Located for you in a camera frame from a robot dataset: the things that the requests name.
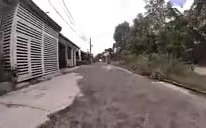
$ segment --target road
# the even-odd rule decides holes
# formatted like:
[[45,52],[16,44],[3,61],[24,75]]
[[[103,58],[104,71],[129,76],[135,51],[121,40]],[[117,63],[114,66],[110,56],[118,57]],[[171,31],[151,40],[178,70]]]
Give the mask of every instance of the road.
[[78,68],[82,95],[41,128],[206,128],[206,98],[106,64]]

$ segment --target concrete sidewalk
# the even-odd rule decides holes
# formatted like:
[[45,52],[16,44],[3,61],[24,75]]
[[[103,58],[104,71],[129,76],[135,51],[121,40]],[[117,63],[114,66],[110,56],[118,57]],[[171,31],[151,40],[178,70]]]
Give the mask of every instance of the concrete sidewalk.
[[35,128],[79,94],[76,73],[58,76],[0,97],[0,128]]

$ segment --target sky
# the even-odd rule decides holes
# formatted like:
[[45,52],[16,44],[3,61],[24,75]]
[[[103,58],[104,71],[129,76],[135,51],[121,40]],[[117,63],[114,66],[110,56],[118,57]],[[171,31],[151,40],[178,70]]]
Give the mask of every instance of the sky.
[[[137,14],[145,11],[144,0],[64,0],[75,21],[73,25],[66,15],[63,0],[33,1],[44,12],[48,12],[47,14],[62,27],[61,33],[81,47],[81,50],[90,49],[89,39],[91,38],[94,55],[112,47],[115,42],[114,30],[119,23],[127,21],[132,24]],[[177,8],[180,11],[189,9],[193,1],[187,0],[183,8]],[[82,34],[87,38],[86,41],[80,38]]]

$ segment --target weeds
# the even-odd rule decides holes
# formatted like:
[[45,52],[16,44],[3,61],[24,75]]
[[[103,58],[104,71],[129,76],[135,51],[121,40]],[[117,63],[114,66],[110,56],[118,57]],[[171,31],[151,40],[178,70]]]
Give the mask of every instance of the weeds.
[[193,65],[184,64],[168,55],[127,55],[119,65],[152,79],[169,79],[206,91],[206,76],[194,72]]

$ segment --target distant building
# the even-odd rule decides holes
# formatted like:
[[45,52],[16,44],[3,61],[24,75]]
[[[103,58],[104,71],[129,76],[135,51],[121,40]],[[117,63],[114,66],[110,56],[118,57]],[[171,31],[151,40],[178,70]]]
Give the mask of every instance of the distant building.
[[0,0],[0,54],[19,82],[59,71],[60,31],[31,0]]
[[60,68],[76,66],[81,61],[80,48],[68,38],[59,35],[59,63]]

